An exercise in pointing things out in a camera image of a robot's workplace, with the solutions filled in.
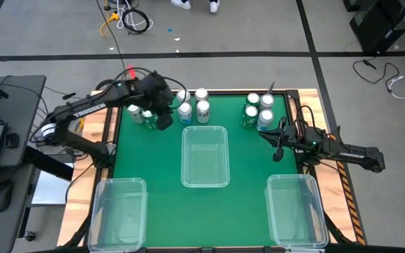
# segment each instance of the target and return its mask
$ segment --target white can lid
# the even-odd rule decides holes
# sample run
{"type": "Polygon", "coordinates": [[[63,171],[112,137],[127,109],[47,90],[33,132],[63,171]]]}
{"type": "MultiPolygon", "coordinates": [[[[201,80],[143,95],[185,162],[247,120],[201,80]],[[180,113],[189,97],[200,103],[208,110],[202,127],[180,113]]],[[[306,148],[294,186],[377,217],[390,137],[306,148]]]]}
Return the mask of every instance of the white can lid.
{"type": "Polygon", "coordinates": [[[204,88],[199,88],[195,91],[195,96],[199,98],[204,98],[207,96],[207,90],[204,88]]]}
{"type": "Polygon", "coordinates": [[[179,106],[179,110],[181,112],[189,112],[191,110],[191,106],[189,103],[183,103],[181,106],[179,106]]]}
{"type": "Polygon", "coordinates": [[[257,115],[257,108],[255,108],[254,106],[246,107],[246,115],[254,117],[255,115],[257,115]]]}
{"type": "Polygon", "coordinates": [[[135,112],[139,109],[139,107],[137,105],[130,105],[127,110],[130,112],[135,112]]]}
{"type": "Polygon", "coordinates": [[[262,101],[267,105],[271,105],[274,102],[274,98],[270,94],[265,94],[262,96],[262,101]]]}
{"type": "Polygon", "coordinates": [[[185,90],[180,90],[177,92],[177,97],[180,98],[181,100],[184,100],[186,97],[190,96],[190,92],[186,92],[185,90]]]}
{"type": "Polygon", "coordinates": [[[209,102],[206,100],[199,101],[198,104],[196,105],[197,109],[199,110],[209,110],[209,102]]]}
{"type": "Polygon", "coordinates": [[[265,109],[260,112],[260,117],[265,120],[271,120],[273,119],[273,112],[271,110],[265,109]]]}
{"type": "Polygon", "coordinates": [[[152,114],[151,111],[149,111],[149,110],[143,111],[141,114],[142,114],[144,117],[152,117],[152,116],[153,116],[153,114],[152,114]]]}
{"type": "Polygon", "coordinates": [[[251,103],[257,103],[259,102],[259,95],[255,94],[255,93],[249,93],[247,95],[247,99],[251,102],[251,103]]]}

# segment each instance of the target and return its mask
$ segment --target white cable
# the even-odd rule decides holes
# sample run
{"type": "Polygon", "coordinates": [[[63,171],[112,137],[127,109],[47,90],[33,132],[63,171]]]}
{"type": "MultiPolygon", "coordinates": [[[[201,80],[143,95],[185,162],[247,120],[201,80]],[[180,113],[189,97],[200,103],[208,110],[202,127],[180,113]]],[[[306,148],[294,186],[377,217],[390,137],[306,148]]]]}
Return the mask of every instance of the white cable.
{"type": "MultiPolygon", "coordinates": [[[[124,2],[126,3],[127,8],[130,10],[131,5],[129,4],[129,2],[127,0],[124,0],[124,2]]],[[[123,8],[120,8],[120,0],[117,0],[117,13],[118,13],[118,17],[120,17],[120,20],[118,20],[118,22],[117,22],[117,28],[118,29],[123,29],[124,28],[124,24],[123,24],[123,20],[122,20],[124,12],[125,12],[124,6],[123,6],[123,8]]],[[[144,20],[144,21],[142,21],[140,23],[134,23],[134,17],[132,15],[132,13],[127,14],[126,23],[129,26],[132,26],[135,30],[137,30],[137,27],[136,27],[137,25],[141,25],[141,24],[143,24],[145,22],[146,22],[146,20],[144,20]]],[[[153,25],[154,25],[154,22],[151,19],[149,20],[149,23],[150,23],[150,25],[149,25],[149,27],[148,27],[148,29],[146,31],[151,29],[153,27],[153,25]]]]}
{"type": "Polygon", "coordinates": [[[394,94],[393,94],[393,90],[392,90],[392,85],[395,84],[395,83],[397,83],[399,80],[402,80],[403,78],[404,78],[404,76],[399,76],[399,77],[397,77],[397,78],[392,79],[392,82],[391,82],[390,85],[388,86],[388,89],[390,90],[390,93],[392,94],[392,96],[394,96],[395,98],[398,98],[398,99],[405,99],[405,96],[404,96],[404,97],[400,97],[400,96],[394,95],[394,94]]]}

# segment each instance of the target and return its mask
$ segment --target black desk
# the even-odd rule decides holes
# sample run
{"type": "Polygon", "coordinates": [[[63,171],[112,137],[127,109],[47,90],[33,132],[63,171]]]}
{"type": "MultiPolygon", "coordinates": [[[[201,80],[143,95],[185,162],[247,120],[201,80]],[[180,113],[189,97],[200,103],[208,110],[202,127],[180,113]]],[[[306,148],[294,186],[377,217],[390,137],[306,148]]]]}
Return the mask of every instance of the black desk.
{"type": "MultiPolygon", "coordinates": [[[[29,88],[41,94],[45,81],[45,76],[37,75],[7,77],[4,83],[29,88]]],[[[35,169],[70,180],[72,168],[26,146],[40,102],[38,95],[11,86],[2,86],[1,89],[9,98],[0,100],[0,118],[7,123],[8,134],[17,133],[20,137],[18,148],[0,150],[0,181],[9,179],[13,174],[11,180],[14,182],[11,204],[6,211],[0,213],[0,252],[10,252],[15,239],[22,237],[25,232],[30,211],[26,200],[33,192],[35,169]]]]}

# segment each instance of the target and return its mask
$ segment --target yellow cable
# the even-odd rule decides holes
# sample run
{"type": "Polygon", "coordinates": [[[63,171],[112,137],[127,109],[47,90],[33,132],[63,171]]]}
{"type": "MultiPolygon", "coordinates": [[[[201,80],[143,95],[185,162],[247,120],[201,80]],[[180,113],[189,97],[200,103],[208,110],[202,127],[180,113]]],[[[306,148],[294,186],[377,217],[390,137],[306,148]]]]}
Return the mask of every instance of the yellow cable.
{"type": "Polygon", "coordinates": [[[103,23],[103,25],[101,25],[101,28],[99,28],[99,34],[102,37],[105,37],[105,35],[107,34],[107,29],[103,31],[103,28],[105,26],[108,26],[110,22],[115,21],[115,20],[120,20],[120,17],[118,16],[118,14],[116,13],[112,13],[112,16],[107,15],[107,22],[103,23]]]}

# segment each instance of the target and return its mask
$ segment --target computer mouse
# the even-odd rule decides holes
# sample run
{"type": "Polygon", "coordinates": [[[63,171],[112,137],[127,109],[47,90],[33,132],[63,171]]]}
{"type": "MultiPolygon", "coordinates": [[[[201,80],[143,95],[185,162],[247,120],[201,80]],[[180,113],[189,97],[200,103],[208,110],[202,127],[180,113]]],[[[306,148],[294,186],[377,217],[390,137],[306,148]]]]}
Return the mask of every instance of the computer mouse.
{"type": "Polygon", "coordinates": [[[11,204],[13,182],[5,180],[0,182],[0,212],[6,211],[11,204]]]}

